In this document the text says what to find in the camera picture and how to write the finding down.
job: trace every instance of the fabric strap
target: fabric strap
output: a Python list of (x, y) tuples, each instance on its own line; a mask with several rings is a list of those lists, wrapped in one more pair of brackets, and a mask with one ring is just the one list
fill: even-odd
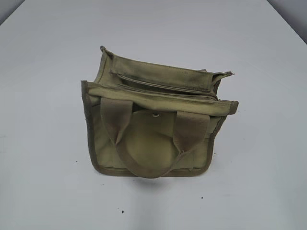
[(165, 168), (149, 169), (143, 167), (129, 154), (126, 144), (122, 140), (125, 129), (130, 123), (132, 106), (132, 101), (101, 98), (102, 122), (115, 145), (119, 158), (127, 169), (136, 176), (158, 178), (166, 175), (183, 156), (190, 153), (205, 139), (210, 116), (178, 111), (173, 130), (173, 143), (178, 150), (175, 160)]

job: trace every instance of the white backdrop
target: white backdrop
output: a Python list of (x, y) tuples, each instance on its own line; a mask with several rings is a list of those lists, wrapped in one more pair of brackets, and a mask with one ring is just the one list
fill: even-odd
[[(205, 174), (94, 170), (80, 80), (94, 80), (100, 45), (235, 73), (218, 96), (238, 112)], [(0, 229), (305, 229), (306, 64), (306, 45), (265, 0), (25, 1), (0, 27)]]

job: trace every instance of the zipper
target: zipper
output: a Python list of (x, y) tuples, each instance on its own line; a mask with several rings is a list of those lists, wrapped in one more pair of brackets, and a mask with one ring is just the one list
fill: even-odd
[(157, 87), (157, 88), (160, 88), (160, 89), (173, 90), (173, 91), (179, 91), (179, 92), (190, 92), (190, 93), (205, 94), (205, 95), (209, 94), (207, 92), (202, 92), (202, 91), (197, 91), (197, 90), (181, 89), (181, 88), (176, 88), (176, 87), (172, 87), (172, 86), (165, 86), (165, 85), (158, 85), (158, 84), (149, 83), (149, 82), (143, 82), (143, 81), (140, 81), (140, 80), (128, 78), (128, 77), (121, 75), (121, 74), (117, 74), (117, 75), (121, 79), (124, 79), (124, 80), (127, 80), (127, 81), (132, 81), (134, 83), (141, 84), (141, 85), (148, 85), (148, 86), (152, 86), (152, 87)]
[(213, 96), (209, 93), (202, 94), (202, 95), (179, 94), (179, 93), (169, 93), (169, 92), (161, 93), (157, 91), (137, 89), (137, 88), (130, 87), (128, 85), (117, 84), (117, 86), (124, 88), (125, 90), (133, 91), (133, 92), (153, 93), (157, 95), (169, 95), (169, 96), (176, 96), (176, 97), (183, 97), (183, 98), (209, 99), (210, 101), (220, 101), (220, 99), (218, 99), (216, 96)]

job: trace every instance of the bag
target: bag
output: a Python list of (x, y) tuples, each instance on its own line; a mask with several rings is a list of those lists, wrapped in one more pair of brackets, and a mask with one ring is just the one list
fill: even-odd
[(231, 72), (211, 73), (119, 57), (103, 46), (94, 82), (82, 81), (94, 168), (112, 176), (196, 176), (238, 102), (216, 92)]

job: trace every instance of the white surface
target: white surface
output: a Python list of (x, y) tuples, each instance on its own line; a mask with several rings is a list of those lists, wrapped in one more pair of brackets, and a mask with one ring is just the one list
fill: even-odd
[[(94, 80), (100, 45), (236, 73), (218, 95), (239, 109), (207, 173), (93, 169), (80, 80)], [(306, 45), (265, 0), (27, 0), (0, 27), (0, 229), (306, 229), (306, 63)]]

